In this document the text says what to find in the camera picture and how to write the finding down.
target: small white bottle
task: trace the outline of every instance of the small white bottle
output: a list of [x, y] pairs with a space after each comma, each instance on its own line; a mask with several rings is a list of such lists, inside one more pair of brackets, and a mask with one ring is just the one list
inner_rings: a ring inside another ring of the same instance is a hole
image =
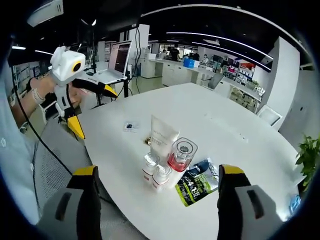
[[150, 152], [144, 156], [145, 164], [142, 168], [143, 178], [148, 183], [152, 183], [152, 176], [158, 165], [160, 158], [157, 155], [153, 155]]
[[156, 166], [152, 176], [152, 187], [157, 193], [166, 188], [171, 172], [172, 169], [168, 165]]

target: laptop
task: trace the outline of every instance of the laptop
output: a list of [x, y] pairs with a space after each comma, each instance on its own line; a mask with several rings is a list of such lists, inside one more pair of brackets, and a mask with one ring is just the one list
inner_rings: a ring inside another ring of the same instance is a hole
[[132, 41], [118, 42], [112, 45], [107, 69], [99, 69], [92, 76], [82, 73], [79, 79], [98, 81], [104, 84], [120, 82], [126, 75]]

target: white tube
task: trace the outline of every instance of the white tube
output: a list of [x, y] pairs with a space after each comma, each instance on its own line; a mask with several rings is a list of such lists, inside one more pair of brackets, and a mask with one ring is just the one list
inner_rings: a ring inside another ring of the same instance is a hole
[[179, 132], [155, 116], [151, 116], [151, 154], [159, 156], [160, 163], [166, 163], [172, 144]]

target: red liquid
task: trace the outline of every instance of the red liquid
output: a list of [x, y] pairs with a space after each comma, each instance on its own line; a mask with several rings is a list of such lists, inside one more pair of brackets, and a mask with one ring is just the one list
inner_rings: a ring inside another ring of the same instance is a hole
[[186, 170], [186, 168], [189, 166], [191, 162], [191, 159], [186, 159], [186, 161], [183, 161], [183, 162], [177, 162], [176, 158], [175, 158], [175, 154], [172, 153], [170, 156], [169, 156], [169, 159], [168, 159], [168, 165], [175, 171], [181, 173], [183, 172], [184, 170]]

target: black ceiling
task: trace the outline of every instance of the black ceiling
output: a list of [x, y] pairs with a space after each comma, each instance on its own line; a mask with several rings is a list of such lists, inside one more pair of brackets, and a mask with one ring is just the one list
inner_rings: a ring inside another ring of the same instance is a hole
[[[276, 23], [306, 45], [306, 40], [302, 37], [303, 34], [300, 34], [300, 30], [303, 29], [303, 25], [301, 25], [301, 5], [296, 7], [294, 6], [295, 3], [291, 1], [268, 1], [263, 4], [253, 0], [162, 0], [157, 2], [145, 0], [143, 4], [142, 0], [85, 0], [81, 4], [76, 0], [64, 0], [64, 14], [62, 16], [57, 16], [36, 27], [27, 24], [20, 27], [16, 34], [16, 43], [30, 50], [37, 49], [50, 53], [60, 45], [79, 44], [86, 39], [90, 39], [92, 34], [91, 26], [85, 26], [80, 19], [84, 19], [88, 23], [98, 19], [94, 31], [96, 40], [102, 38], [104, 40], [118, 40], [119, 31], [112, 32], [112, 29], [110, 29], [110, 26], [115, 26], [112, 24], [115, 20], [122, 22], [122, 24], [125, 24], [125, 21], [128, 20], [129, 25], [137, 21], [135, 19], [137, 14], [146, 14], [166, 7], [189, 4], [215, 4], [234, 8], [240, 6], [242, 10], [252, 12]], [[202, 33], [232, 39], [266, 54], [270, 52], [277, 38], [281, 36], [300, 51], [301, 64], [310, 62], [302, 48], [281, 30], [243, 12], [221, 7], [194, 6], [161, 11], [143, 16], [139, 21], [142, 24], [150, 25], [150, 40], [179, 40], [182, 44], [191, 45], [192, 42], [210, 44], [205, 42], [204, 39], [215, 39], [187, 34], [166, 34], [166, 32]], [[220, 47], [248, 56], [258, 62], [265, 57], [263, 54], [238, 43], [222, 39], [219, 41]]]

